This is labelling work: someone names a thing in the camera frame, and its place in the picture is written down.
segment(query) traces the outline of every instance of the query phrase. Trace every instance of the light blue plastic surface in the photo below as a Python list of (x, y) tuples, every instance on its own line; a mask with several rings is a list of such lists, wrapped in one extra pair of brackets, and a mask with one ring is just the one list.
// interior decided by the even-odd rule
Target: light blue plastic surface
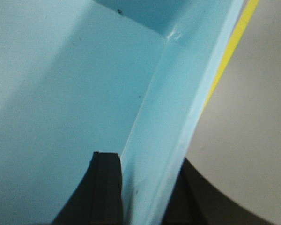
[(50, 222), (94, 151), (158, 224), (241, 5), (0, 1), (0, 225)]

